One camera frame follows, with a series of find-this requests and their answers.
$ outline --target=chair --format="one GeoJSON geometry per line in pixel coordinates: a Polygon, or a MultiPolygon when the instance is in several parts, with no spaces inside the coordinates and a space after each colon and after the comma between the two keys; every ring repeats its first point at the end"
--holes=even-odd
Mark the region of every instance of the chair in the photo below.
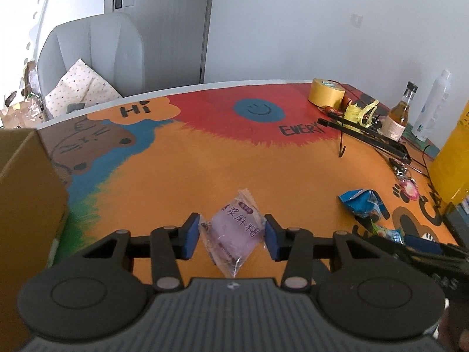
{"type": "Polygon", "coordinates": [[[81,58],[123,96],[145,92],[140,33],[123,13],[100,14],[56,26],[38,59],[41,93],[50,93],[81,58]]]}

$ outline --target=tape roll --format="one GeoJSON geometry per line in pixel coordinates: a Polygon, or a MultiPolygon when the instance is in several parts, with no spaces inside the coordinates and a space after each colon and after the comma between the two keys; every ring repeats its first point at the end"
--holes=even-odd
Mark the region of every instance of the tape roll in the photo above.
{"type": "Polygon", "coordinates": [[[308,100],[318,107],[330,106],[339,109],[345,90],[337,83],[325,79],[313,79],[308,100]]]}

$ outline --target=red painted area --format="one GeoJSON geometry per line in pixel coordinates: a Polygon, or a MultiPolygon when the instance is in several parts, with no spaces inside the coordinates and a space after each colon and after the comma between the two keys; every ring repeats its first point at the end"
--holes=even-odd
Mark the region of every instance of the red painted area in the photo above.
{"type": "Polygon", "coordinates": [[[175,120],[226,138],[250,140],[254,144],[305,144],[336,138],[337,130],[315,124],[318,118],[327,117],[308,101],[309,91],[309,83],[274,84],[196,91],[169,98],[171,104],[181,109],[175,120]],[[246,119],[233,109],[238,100],[245,98],[272,102],[283,109],[285,118],[269,123],[246,119]]]}

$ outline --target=wall outlet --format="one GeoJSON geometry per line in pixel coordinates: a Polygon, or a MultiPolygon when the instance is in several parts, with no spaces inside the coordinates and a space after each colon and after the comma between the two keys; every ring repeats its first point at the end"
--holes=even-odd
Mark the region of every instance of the wall outlet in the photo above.
{"type": "Polygon", "coordinates": [[[359,28],[362,25],[363,21],[363,16],[360,16],[356,13],[352,13],[352,16],[350,17],[350,24],[354,26],[355,28],[359,28]]]}

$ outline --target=metal hook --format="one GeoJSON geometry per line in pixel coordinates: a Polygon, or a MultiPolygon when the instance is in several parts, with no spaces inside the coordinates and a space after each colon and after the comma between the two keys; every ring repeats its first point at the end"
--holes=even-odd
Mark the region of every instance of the metal hook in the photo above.
{"type": "Polygon", "coordinates": [[[341,145],[339,146],[339,157],[341,158],[342,156],[344,156],[344,152],[345,152],[345,146],[342,148],[342,140],[343,140],[343,137],[344,137],[344,133],[341,131],[341,145]]]}

